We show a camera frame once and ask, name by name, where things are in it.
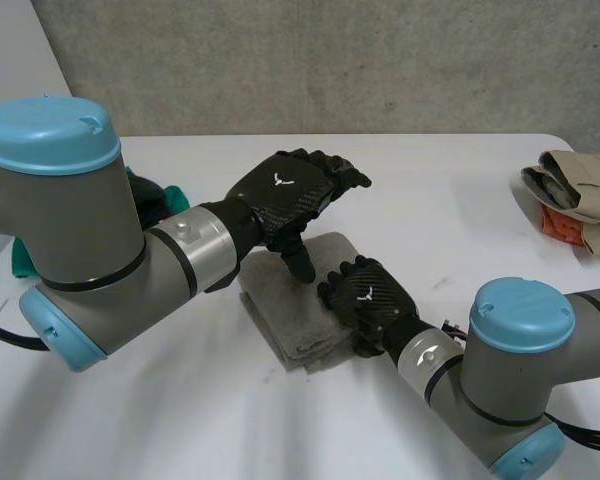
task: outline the wire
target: wire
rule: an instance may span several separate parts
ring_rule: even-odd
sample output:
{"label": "wire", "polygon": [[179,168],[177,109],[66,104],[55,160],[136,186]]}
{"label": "wire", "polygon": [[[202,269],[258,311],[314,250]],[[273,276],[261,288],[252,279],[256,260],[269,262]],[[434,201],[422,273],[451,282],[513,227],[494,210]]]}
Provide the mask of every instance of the wire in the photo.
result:
{"label": "wire", "polygon": [[[449,321],[445,321],[442,330],[449,335],[451,338],[459,338],[461,340],[467,340],[467,334],[460,330],[458,326],[452,327]],[[545,416],[555,423],[560,431],[569,439],[573,440],[583,447],[597,450],[600,452],[600,430],[592,430],[589,428],[578,427],[570,423],[563,422],[557,419],[553,415],[546,413]]]}
{"label": "wire", "polygon": [[16,335],[15,333],[8,332],[2,328],[0,328],[0,341],[16,347],[26,348],[27,350],[36,350],[39,352],[49,350],[44,342],[37,337],[23,337],[21,335]]}

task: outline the white wall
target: white wall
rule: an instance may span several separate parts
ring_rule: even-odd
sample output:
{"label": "white wall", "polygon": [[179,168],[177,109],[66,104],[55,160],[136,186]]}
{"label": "white wall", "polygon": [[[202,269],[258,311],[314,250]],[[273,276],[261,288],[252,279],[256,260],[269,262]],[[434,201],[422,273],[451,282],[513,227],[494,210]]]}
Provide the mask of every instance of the white wall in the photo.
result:
{"label": "white wall", "polygon": [[[69,95],[29,0],[0,0],[0,101],[52,93]],[[0,235],[0,250],[8,237]]]}

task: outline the gray wall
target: gray wall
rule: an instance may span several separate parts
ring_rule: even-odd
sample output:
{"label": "gray wall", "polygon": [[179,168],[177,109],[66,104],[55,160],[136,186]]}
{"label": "gray wall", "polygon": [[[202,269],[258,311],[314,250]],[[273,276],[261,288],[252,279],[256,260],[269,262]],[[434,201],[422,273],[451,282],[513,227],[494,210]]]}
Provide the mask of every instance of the gray wall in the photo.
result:
{"label": "gray wall", "polygon": [[33,0],[123,135],[543,132],[600,151],[600,0]]}

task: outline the folded towel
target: folded towel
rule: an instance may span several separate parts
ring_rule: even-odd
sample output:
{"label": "folded towel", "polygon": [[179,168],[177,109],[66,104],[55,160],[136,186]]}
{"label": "folded towel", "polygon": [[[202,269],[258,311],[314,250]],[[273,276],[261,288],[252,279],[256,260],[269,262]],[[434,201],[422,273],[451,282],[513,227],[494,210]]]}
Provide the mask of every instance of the folded towel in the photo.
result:
{"label": "folded towel", "polygon": [[267,251],[248,255],[238,280],[247,313],[283,366],[291,370],[304,365],[314,371],[353,355],[349,329],[322,305],[316,288],[358,252],[340,233],[306,240],[305,245],[316,268],[313,284],[294,280],[280,255]]}

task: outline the carbon fiber robot hand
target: carbon fiber robot hand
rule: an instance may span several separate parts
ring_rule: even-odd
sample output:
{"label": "carbon fiber robot hand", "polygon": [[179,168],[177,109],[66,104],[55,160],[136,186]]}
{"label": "carbon fiber robot hand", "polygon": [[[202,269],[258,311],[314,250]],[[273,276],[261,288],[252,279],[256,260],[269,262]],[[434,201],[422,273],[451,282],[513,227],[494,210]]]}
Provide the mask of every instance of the carbon fiber robot hand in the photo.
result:
{"label": "carbon fiber robot hand", "polygon": [[405,329],[431,328],[419,319],[411,296],[376,260],[359,255],[354,264],[343,262],[340,272],[330,272],[328,283],[318,285],[318,294],[325,306],[354,331],[354,351],[358,355],[401,352],[404,345],[397,342],[406,338]]}
{"label": "carbon fiber robot hand", "polygon": [[255,213],[261,227],[260,245],[281,254],[293,276],[315,280],[315,269],[302,243],[307,223],[350,188],[369,187],[371,180],[351,162],[321,151],[277,152],[243,177],[227,194]]}

